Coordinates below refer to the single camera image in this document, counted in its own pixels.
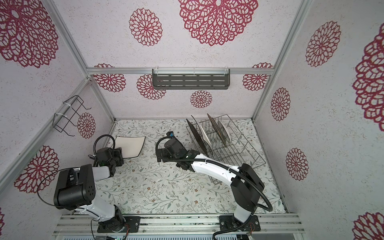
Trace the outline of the white square plate black rim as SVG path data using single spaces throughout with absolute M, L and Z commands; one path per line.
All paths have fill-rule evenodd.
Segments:
M 206 134 L 203 126 L 192 116 L 192 118 L 195 120 L 195 122 L 197 123 L 199 129 L 200 129 L 200 132 L 202 133 L 202 136 L 203 136 L 203 140 L 208 144 L 208 146 L 212 149 L 213 146 L 212 146 L 212 143 L 208 137 L 208 135 Z

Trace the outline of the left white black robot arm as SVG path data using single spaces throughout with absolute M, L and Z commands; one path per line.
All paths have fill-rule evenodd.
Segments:
M 99 224 L 100 233 L 121 232 L 127 227 L 126 219 L 119 207 L 97 196 L 95 182 L 115 175 L 116 167 L 124 164 L 122 149 L 102 148 L 89 158 L 94 160 L 95 167 L 87 164 L 60 172 L 54 205 L 57 209 L 74 210 L 93 217 Z

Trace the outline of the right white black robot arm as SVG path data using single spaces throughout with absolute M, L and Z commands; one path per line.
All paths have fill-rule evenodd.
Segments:
M 158 162 L 173 162 L 178 168 L 204 174 L 231 188 L 236 202 L 234 219 L 246 223 L 258 208 L 271 212 L 271 202 L 263 193 L 264 184 L 248 164 L 233 166 L 213 160 L 196 150 L 187 150 L 172 131 L 155 145 Z

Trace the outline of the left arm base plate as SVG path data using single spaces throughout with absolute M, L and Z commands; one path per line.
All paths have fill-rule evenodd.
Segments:
M 141 217 L 124 216 L 99 222 L 97 233 L 137 233 Z

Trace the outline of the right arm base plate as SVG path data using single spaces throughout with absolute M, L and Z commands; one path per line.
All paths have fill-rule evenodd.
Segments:
M 233 215 L 220 215 L 219 216 L 220 231 L 233 231 L 238 228 L 240 225 L 243 225 L 241 228 L 238 228 L 237 231 L 241 232 L 259 232 L 261 230 L 261 225 L 259 219 L 256 215 L 250 216 L 248 220 L 244 223 L 237 220 Z

